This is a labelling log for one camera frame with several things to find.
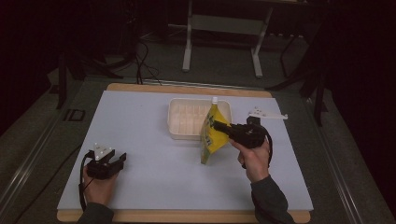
dark background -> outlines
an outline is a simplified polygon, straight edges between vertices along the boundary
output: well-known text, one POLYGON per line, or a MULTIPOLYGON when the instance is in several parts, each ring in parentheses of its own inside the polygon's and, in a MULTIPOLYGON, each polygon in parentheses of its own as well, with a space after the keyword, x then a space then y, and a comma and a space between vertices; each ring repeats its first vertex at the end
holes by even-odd
MULTIPOLYGON (((95 20, 89 1, 8 0, 1 3, 0 134, 49 89, 46 74, 58 67, 65 41, 72 40, 89 56, 114 52, 114 46, 104 43, 115 38, 109 34, 118 38, 121 29, 118 27, 124 22, 122 13, 108 1, 94 3, 100 11, 98 15, 102 15, 95 20), (107 28, 112 32, 103 32, 107 28)), ((224 11, 226 14, 236 10, 241 16, 261 15, 249 10, 238 12, 227 2, 223 4, 230 8, 224 11)), ((325 57, 325 64, 330 64, 326 87, 332 90, 333 99, 375 182, 396 216, 396 149, 392 141, 396 134, 396 19, 393 13, 396 7, 392 1, 340 1, 335 5, 336 10, 325 18, 311 45, 315 50, 311 50, 306 59, 312 60, 312 66, 322 66, 322 63, 314 63, 320 55, 325 57)), ((167 23, 186 23, 186 8, 187 1, 147 0, 139 16, 166 37, 167 23)), ((268 33, 295 33, 295 24, 302 15, 307 15, 304 10, 307 9, 293 5, 277 6, 268 33)))

gray carpet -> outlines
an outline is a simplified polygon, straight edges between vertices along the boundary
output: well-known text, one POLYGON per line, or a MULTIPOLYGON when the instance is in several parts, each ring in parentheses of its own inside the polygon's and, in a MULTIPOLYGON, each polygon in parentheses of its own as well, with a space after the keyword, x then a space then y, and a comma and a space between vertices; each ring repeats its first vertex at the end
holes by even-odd
MULTIPOLYGON (((249 48, 209 47, 205 43, 210 45, 213 42, 207 39, 194 40, 197 44, 192 48, 191 70, 184 73, 181 71, 184 46, 178 44, 178 37, 175 35, 176 41, 168 43, 146 41, 149 49, 146 64, 158 69, 159 74, 156 75, 155 69, 143 66, 143 77, 148 78, 145 83, 200 83, 263 90, 264 86, 271 86, 285 79, 278 61, 279 53, 288 41, 283 37, 269 36, 264 39, 260 53, 264 72, 262 79, 253 75, 249 48), (152 78, 149 70, 160 81, 152 78)), ((304 41, 297 39, 285 57, 288 71, 299 62, 305 49, 304 41)), ((145 47, 140 46, 141 57, 145 52, 145 47)), ((123 82, 134 82, 135 72, 136 65, 133 64, 117 73, 126 77, 123 82)), ((116 81, 119 80, 99 77, 94 72, 90 72, 83 82, 71 81, 75 89, 71 88, 65 109, 85 110, 87 114, 81 122, 62 121, 64 111, 55 109, 57 96, 46 93, 1 136, 3 152, 0 162, 0 190, 3 192, 21 162, 35 148, 40 134, 50 126, 50 120, 57 121, 52 132, 44 134, 48 136, 45 141, 40 142, 44 142, 44 151, 38 156, 35 169, 17 194, 15 202, 10 204, 2 223, 13 223, 44 188, 65 158, 83 142, 103 90, 109 83, 116 81)), ((282 113, 290 116, 285 124, 315 209, 311 212, 310 223, 395 223, 347 126, 332 102, 331 93, 326 91, 324 102, 328 112, 322 113, 323 127, 319 128, 312 119, 311 103, 298 94, 300 86, 301 83, 297 83, 283 91, 273 92, 273 95, 282 113), (343 188, 337 185, 340 177, 334 175, 334 170, 342 174, 341 182, 345 183, 343 188), (351 220, 346 209, 351 204, 343 201, 345 192, 353 199, 352 206, 356 206, 359 211, 353 216, 358 217, 358 220, 351 220)), ((42 194, 23 213, 18 223, 60 223, 56 219, 56 207, 71 168, 76 162, 76 156, 77 153, 72 154, 42 194)))

plastic container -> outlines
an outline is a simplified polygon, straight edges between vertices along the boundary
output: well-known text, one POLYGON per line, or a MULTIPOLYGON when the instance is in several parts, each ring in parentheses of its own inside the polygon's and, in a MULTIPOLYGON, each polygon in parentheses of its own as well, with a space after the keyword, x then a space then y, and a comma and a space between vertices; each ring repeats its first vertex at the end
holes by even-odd
MULTIPOLYGON (((173 139, 201 140, 201 129, 212 99, 175 98, 169 104, 168 128, 173 139)), ((232 122, 230 104, 218 101, 221 114, 232 122)))

yellow and green package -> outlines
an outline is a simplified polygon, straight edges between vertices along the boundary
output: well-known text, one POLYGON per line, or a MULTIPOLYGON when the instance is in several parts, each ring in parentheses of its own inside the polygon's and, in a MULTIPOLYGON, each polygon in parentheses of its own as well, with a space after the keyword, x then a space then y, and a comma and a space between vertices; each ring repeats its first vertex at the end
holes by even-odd
POLYGON ((215 153, 219 148, 228 143, 228 135, 214 129, 213 123, 217 120, 230 125, 230 122, 223 117, 218 108, 218 97, 213 97, 212 106, 206 115, 201 131, 201 163, 206 164, 209 156, 215 153))

forearm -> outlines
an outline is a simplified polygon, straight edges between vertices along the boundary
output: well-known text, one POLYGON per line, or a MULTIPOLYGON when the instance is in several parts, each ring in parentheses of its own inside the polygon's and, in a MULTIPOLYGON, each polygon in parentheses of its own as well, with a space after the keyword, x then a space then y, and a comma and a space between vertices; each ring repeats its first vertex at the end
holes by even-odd
POLYGON ((114 213, 99 203, 88 203, 77 224, 110 224, 114 213))
POLYGON ((294 223, 288 201, 271 176, 251 184, 256 218, 260 223, 294 223))

